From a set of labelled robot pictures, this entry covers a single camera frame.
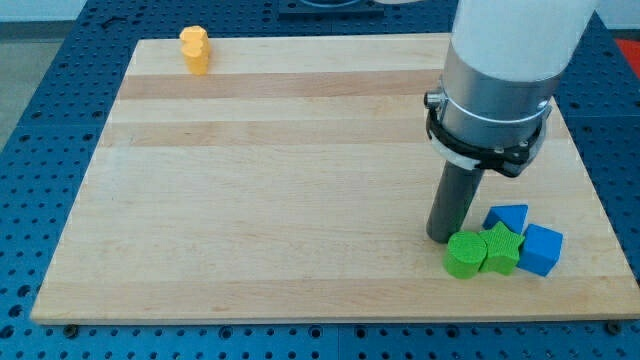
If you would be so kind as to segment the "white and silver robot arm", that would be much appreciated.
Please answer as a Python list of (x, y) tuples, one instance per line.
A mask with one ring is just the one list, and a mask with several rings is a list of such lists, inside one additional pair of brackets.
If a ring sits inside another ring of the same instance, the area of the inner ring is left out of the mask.
[(545, 137), (551, 98), (596, 0), (461, 0), (427, 136), (450, 163), (517, 177)]

